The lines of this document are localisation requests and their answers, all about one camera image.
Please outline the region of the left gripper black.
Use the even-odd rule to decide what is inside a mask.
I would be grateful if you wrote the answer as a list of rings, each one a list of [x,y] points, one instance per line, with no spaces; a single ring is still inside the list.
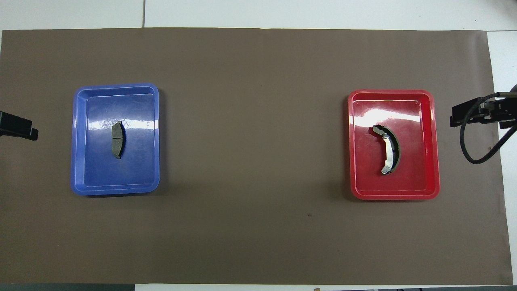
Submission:
[[[32,124],[31,120],[0,111],[1,136],[24,136],[25,139],[37,141],[39,130],[33,128]]]

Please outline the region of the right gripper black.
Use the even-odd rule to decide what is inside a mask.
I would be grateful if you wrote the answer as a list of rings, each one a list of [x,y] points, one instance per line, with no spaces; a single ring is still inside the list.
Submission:
[[[506,97],[495,101],[485,101],[476,105],[480,97],[473,98],[455,105],[451,108],[450,127],[460,127],[465,118],[468,123],[498,123],[500,129],[509,129],[517,125],[517,98]],[[473,112],[468,116],[468,112],[473,107]]]

